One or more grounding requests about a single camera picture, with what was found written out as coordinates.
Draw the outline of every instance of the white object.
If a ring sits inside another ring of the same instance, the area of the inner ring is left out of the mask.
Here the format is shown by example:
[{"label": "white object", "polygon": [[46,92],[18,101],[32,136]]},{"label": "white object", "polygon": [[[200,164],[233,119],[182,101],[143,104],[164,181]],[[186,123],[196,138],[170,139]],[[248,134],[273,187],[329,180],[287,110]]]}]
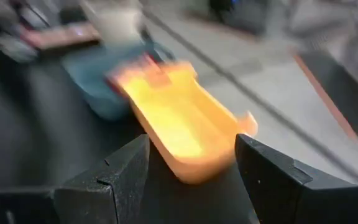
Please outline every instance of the white object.
[{"label": "white object", "polygon": [[139,27],[142,10],[134,4],[114,1],[82,1],[81,6],[101,40],[108,47],[122,47],[142,41]]}]

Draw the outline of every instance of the teal container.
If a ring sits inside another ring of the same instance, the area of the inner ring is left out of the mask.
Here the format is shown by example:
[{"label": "teal container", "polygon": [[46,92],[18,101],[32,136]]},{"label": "teal container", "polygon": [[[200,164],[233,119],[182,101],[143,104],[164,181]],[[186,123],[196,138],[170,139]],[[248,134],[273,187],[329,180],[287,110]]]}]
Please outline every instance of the teal container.
[{"label": "teal container", "polygon": [[148,42],[125,49],[92,47],[65,56],[62,64],[71,79],[83,93],[85,101],[100,117],[115,121],[129,111],[125,99],[114,92],[106,81],[109,71],[124,62],[131,62],[143,54],[149,54],[157,61],[173,60],[173,55],[161,45]]}]

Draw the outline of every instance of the concrete floor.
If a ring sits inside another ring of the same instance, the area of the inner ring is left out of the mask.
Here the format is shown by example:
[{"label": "concrete floor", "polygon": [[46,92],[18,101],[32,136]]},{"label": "concrete floor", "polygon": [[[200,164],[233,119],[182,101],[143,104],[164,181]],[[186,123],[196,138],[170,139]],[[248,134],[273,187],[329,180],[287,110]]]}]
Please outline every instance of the concrete floor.
[{"label": "concrete floor", "polygon": [[[348,138],[293,59],[296,51],[291,49],[298,43],[285,36],[283,23],[271,17],[267,36],[255,40],[184,16],[188,8],[206,13],[205,5],[205,0],[149,0],[146,10],[229,77],[200,59],[161,24],[147,19],[147,27],[156,41],[178,58],[189,60],[200,84],[236,116],[252,112],[259,123],[256,139],[358,184],[358,143]],[[276,7],[274,16],[283,16],[283,10]]]}]

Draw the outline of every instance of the blue bucket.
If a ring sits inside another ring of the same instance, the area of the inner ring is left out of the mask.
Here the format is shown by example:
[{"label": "blue bucket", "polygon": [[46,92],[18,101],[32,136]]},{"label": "blue bucket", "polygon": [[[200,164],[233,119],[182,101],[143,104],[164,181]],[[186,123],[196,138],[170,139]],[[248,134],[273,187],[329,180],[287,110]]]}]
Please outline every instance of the blue bucket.
[{"label": "blue bucket", "polygon": [[63,58],[62,64],[74,83],[82,91],[85,101],[100,117],[111,121],[129,111],[127,101],[106,83],[106,75],[122,62],[130,62],[143,54],[162,61],[161,52],[169,60],[173,55],[161,45],[148,42],[132,48],[106,49],[101,46],[81,50]]}]

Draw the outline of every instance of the orange glowing metal piece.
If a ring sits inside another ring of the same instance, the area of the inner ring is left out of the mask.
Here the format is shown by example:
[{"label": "orange glowing metal piece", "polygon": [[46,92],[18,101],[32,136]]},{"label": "orange glowing metal piece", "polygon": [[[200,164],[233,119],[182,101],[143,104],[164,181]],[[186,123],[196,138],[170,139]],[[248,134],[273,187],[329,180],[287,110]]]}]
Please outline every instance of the orange glowing metal piece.
[{"label": "orange glowing metal piece", "polygon": [[138,120],[173,173],[188,184],[217,174],[234,161],[236,134],[254,136],[249,113],[238,121],[196,81],[190,63],[154,63],[112,78],[131,100]]}]

